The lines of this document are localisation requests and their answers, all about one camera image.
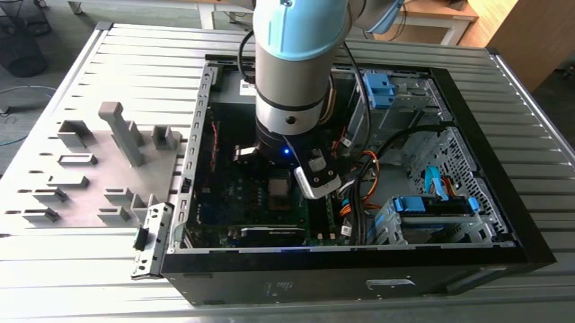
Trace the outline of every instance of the gray block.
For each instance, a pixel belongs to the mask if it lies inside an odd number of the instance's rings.
[[[29,223],[53,223],[60,218],[56,211],[49,207],[44,209],[26,209],[20,215]]]
[[[144,201],[141,200],[137,194],[133,195],[129,208],[133,214],[136,215],[137,219],[140,220],[140,223],[144,223],[145,215],[146,215],[146,205],[144,204]]]
[[[137,148],[137,142],[130,134],[128,125],[125,124],[122,111],[124,108],[118,102],[102,102],[97,115],[109,125],[117,148],[120,148],[125,158],[128,158],[129,164],[133,167],[138,167],[144,163],[144,156]]]
[[[176,136],[169,127],[153,126],[152,142],[156,149],[176,150],[180,142],[180,134],[177,133]]]
[[[106,188],[104,197],[112,205],[129,206],[132,203],[133,193],[129,188]]]
[[[144,145],[144,138],[141,138],[141,133],[140,133],[140,130],[137,129],[136,123],[133,121],[125,121],[125,123],[128,124],[128,131],[136,140],[137,146]]]
[[[64,173],[53,175],[48,178],[48,183],[45,183],[48,186],[57,186],[57,187],[86,187],[88,186],[88,178],[77,173]]]
[[[97,210],[97,217],[108,225],[124,224],[130,217],[122,207],[106,207]]]
[[[40,203],[61,203],[68,199],[68,196],[58,187],[38,188],[32,191],[32,196]]]
[[[92,132],[81,120],[64,120],[57,130],[57,137],[68,148],[84,148],[86,146],[84,139],[90,134]]]
[[[149,194],[149,198],[146,200],[146,207],[150,207],[152,205],[156,205],[158,203],[158,200],[153,194]]]
[[[60,155],[57,163],[62,166],[93,166],[97,159],[93,153],[66,153]]]

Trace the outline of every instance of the side panel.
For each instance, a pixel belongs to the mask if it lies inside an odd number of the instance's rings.
[[[385,299],[425,295],[477,267],[369,268],[169,274],[169,282],[197,305]]]

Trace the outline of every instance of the metal bracket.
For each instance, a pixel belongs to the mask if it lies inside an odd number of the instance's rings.
[[[132,279],[160,279],[161,262],[168,241],[169,221],[173,214],[173,205],[160,203],[148,207],[144,225],[138,228],[133,248]]]

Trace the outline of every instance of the gray carpet floor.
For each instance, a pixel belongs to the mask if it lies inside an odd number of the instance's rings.
[[[18,79],[0,68],[0,91],[20,85],[57,87],[98,21],[186,28],[201,27],[200,15],[190,9],[104,6],[84,3],[84,14],[73,15],[65,2],[52,1],[48,4],[45,15],[53,30],[49,34],[37,37],[37,43],[49,63],[48,70],[36,77]],[[249,24],[250,15],[238,20]],[[229,19],[221,12],[214,13],[214,24],[216,28],[222,30],[244,29],[242,25],[229,24]],[[352,30],[350,36],[362,38],[364,34],[360,30]],[[575,143],[575,129],[568,126],[575,120],[573,88],[575,79],[564,81],[559,75],[551,75],[535,92],[536,100],[545,108],[571,144]],[[0,105],[13,107],[10,114],[0,118],[0,143],[18,139],[28,134],[48,103],[45,94],[49,93],[50,91],[44,89],[34,91],[22,89],[0,95]],[[20,143],[0,146],[0,174],[4,173],[18,147]]]

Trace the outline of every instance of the aluminum workbench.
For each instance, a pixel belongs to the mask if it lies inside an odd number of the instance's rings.
[[[244,36],[214,30],[98,26],[0,181],[0,234],[10,234],[0,238],[0,318],[532,322],[545,317],[572,321],[575,155],[504,61],[483,49],[348,41],[360,62],[449,70],[557,258],[556,264],[528,275],[500,279],[453,297],[193,308],[166,281],[130,281],[133,227],[41,228],[8,221],[13,215],[4,214],[2,207],[16,190],[41,176],[38,154],[56,121],[81,119],[90,127],[104,127],[93,118],[97,107],[104,100],[121,101],[126,118],[140,129],[169,125],[186,137],[204,55],[234,55]],[[342,52],[337,59],[345,60]]]

